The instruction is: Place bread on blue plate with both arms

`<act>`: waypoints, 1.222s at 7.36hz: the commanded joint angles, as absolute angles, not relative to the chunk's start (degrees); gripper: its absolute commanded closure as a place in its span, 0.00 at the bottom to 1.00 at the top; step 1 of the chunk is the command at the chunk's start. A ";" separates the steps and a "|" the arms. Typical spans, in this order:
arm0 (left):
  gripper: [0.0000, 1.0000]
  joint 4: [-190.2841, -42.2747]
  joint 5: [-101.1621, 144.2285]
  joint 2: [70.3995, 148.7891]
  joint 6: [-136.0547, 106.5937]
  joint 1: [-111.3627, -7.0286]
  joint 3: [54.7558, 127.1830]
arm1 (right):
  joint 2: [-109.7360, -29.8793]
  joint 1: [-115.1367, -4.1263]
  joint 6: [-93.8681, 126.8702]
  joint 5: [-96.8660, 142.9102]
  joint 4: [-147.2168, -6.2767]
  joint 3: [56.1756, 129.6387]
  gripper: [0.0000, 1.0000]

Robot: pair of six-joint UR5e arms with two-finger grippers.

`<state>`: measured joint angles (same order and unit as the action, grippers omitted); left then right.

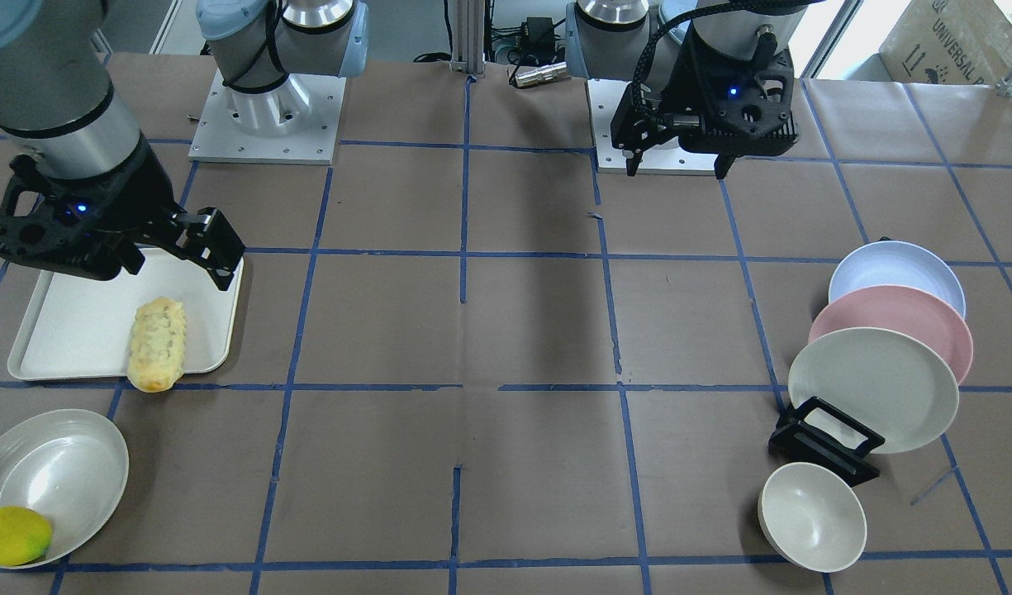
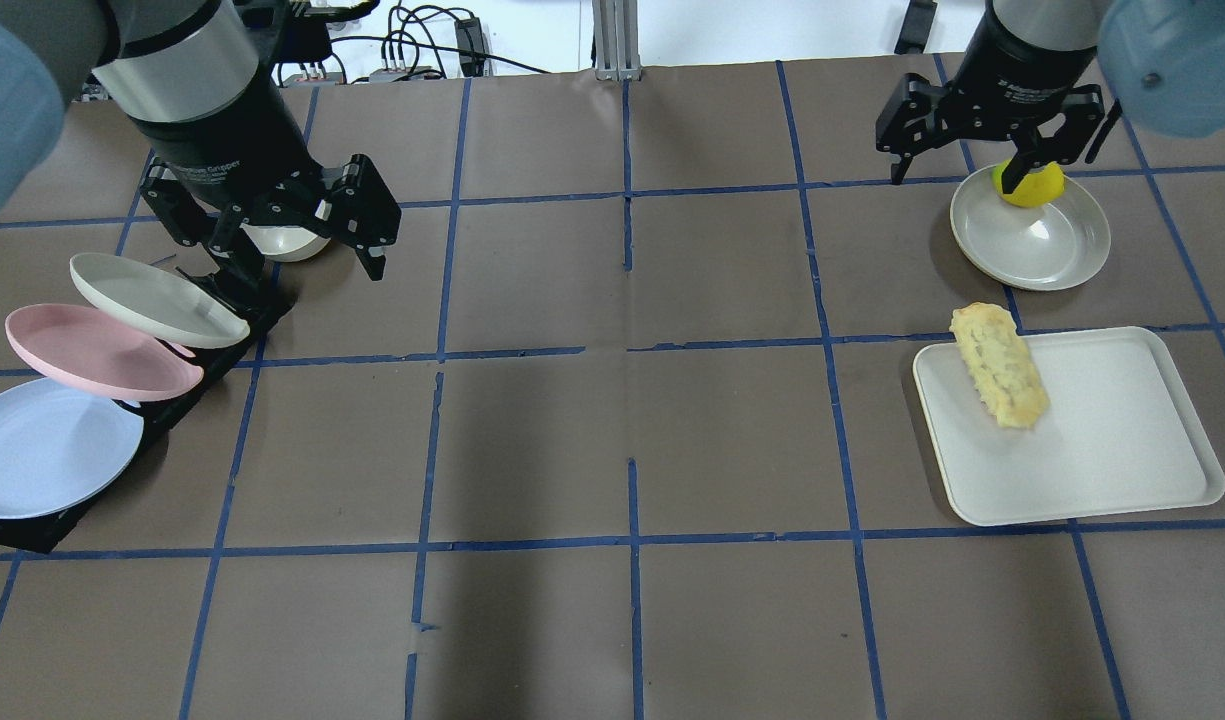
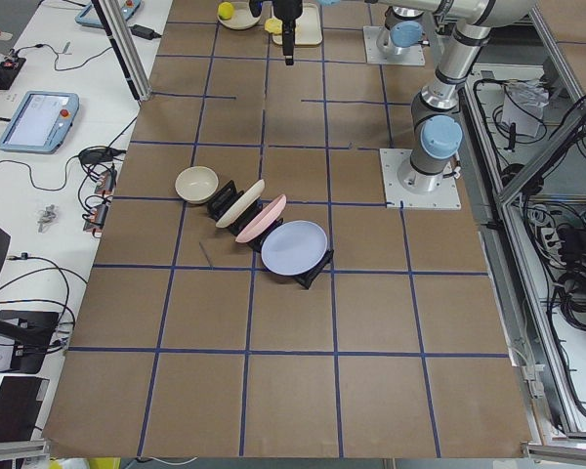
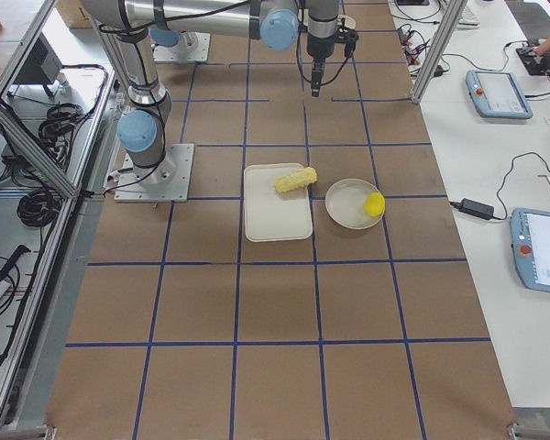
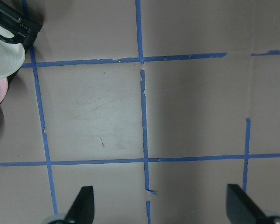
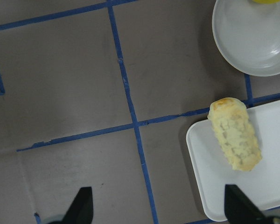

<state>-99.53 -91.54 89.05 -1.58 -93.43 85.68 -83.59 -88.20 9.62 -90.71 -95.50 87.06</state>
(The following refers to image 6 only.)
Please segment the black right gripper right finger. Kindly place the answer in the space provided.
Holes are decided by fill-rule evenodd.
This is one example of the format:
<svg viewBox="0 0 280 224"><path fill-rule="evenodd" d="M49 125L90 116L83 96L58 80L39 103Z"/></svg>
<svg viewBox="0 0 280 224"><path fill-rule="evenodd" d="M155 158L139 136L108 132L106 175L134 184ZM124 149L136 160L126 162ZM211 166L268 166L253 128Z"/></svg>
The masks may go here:
<svg viewBox="0 0 280 224"><path fill-rule="evenodd" d="M230 224L267 224L266 216L235 184L225 185L224 214Z"/></svg>

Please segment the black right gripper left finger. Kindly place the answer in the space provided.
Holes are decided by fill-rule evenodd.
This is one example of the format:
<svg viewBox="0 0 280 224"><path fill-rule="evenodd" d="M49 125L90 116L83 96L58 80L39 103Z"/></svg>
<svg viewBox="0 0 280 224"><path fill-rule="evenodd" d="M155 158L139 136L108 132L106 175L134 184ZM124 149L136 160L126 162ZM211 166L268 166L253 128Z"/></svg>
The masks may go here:
<svg viewBox="0 0 280 224"><path fill-rule="evenodd" d="M91 224L93 221L92 187L82 187L63 217L64 224Z"/></svg>

